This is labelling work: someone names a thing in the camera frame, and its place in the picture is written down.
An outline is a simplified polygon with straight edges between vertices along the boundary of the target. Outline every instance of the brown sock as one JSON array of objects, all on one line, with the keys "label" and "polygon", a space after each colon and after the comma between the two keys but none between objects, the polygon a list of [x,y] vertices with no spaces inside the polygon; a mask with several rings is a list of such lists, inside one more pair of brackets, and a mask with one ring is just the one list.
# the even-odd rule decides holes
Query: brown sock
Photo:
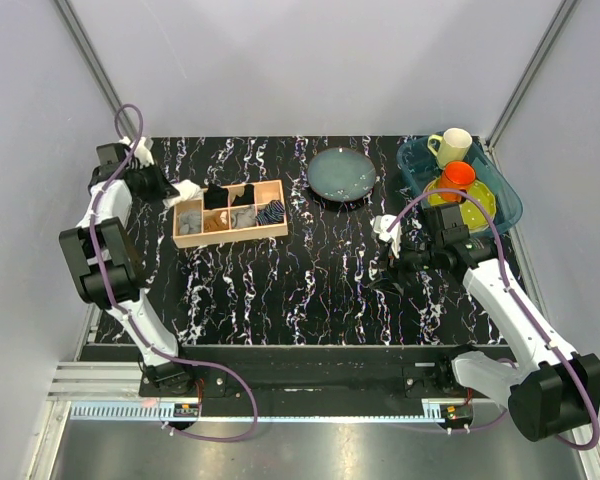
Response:
[{"label": "brown sock", "polygon": [[222,230],[228,230],[229,223],[226,221],[226,217],[228,217],[228,213],[224,210],[206,217],[204,219],[204,231],[221,232]]}]

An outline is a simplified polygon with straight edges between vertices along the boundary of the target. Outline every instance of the white mug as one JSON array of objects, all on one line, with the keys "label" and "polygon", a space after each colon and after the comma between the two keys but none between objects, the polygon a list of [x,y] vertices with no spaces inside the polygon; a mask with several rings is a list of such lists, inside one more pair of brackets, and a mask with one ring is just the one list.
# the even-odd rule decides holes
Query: white mug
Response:
[{"label": "white mug", "polygon": [[[432,143],[440,142],[438,150],[433,148]],[[462,161],[471,146],[471,134],[461,128],[450,128],[442,136],[431,135],[427,141],[427,148],[436,157],[438,166],[442,169],[450,162]]]}]

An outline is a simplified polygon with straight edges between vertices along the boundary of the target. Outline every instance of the gray ceramic plate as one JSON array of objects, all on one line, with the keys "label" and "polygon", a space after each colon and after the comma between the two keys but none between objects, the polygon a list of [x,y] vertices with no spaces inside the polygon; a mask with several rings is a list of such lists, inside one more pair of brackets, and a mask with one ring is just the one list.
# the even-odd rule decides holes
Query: gray ceramic plate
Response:
[{"label": "gray ceramic plate", "polygon": [[309,185],[334,202],[359,200],[376,183],[376,167],[369,158],[348,148],[330,148],[313,157],[307,172]]}]

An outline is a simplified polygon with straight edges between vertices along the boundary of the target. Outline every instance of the striped sock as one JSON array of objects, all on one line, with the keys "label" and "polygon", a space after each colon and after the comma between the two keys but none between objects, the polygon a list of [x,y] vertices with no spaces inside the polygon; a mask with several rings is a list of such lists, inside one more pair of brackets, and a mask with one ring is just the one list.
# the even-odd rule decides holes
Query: striped sock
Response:
[{"label": "striped sock", "polygon": [[284,222],[284,205],[280,200],[271,200],[269,205],[258,212],[256,220],[258,220],[258,225],[273,225]]}]

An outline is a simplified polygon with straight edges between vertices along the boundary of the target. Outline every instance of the white wall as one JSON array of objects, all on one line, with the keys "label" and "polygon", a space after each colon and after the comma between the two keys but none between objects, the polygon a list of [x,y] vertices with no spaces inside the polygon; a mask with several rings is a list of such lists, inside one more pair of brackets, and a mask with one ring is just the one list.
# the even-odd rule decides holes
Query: white wall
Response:
[{"label": "white wall", "polygon": [[578,6],[496,153],[550,321],[600,357],[600,0]]},{"label": "white wall", "polygon": [[84,213],[111,114],[48,0],[0,1],[0,480],[18,478],[85,305],[58,233]]},{"label": "white wall", "polygon": [[486,135],[559,0],[72,0],[152,135]]}]

